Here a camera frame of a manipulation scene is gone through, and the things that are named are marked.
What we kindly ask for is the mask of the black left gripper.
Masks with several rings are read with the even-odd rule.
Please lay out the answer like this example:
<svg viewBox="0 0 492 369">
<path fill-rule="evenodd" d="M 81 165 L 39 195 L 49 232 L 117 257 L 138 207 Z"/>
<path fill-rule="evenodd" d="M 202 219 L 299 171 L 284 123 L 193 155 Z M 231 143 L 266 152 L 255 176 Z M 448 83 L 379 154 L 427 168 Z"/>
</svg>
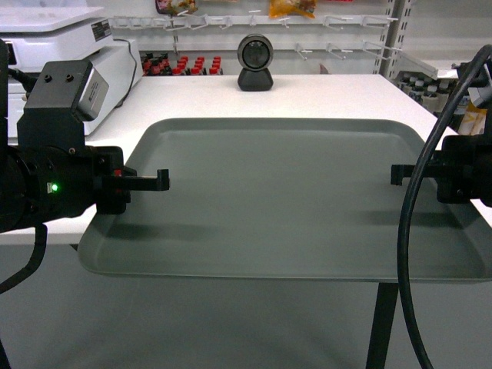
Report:
<svg viewBox="0 0 492 369">
<path fill-rule="evenodd" d="M 124 166 L 118 146 L 91 147 L 94 200 L 99 214 L 123 214 L 131 201 L 130 191 L 167 191 L 168 169 L 158 169 L 155 177 L 138 177 Z"/>
</svg>

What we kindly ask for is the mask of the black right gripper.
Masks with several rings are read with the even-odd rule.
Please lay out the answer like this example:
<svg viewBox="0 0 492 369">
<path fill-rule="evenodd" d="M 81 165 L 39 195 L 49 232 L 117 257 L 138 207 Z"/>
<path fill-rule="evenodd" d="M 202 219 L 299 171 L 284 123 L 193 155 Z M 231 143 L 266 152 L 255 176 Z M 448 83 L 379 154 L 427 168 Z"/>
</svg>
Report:
<svg viewBox="0 0 492 369">
<path fill-rule="evenodd" d="M 441 167 L 429 166 L 423 178 L 436 178 L 437 200 L 446 204 L 464 204 L 471 199 L 483 199 L 478 181 L 480 148 L 484 147 L 483 135 L 449 135 L 444 138 L 440 151 L 435 151 Z M 405 178 L 414 173 L 414 165 L 391 165 L 391 184 L 402 185 Z"/>
</svg>

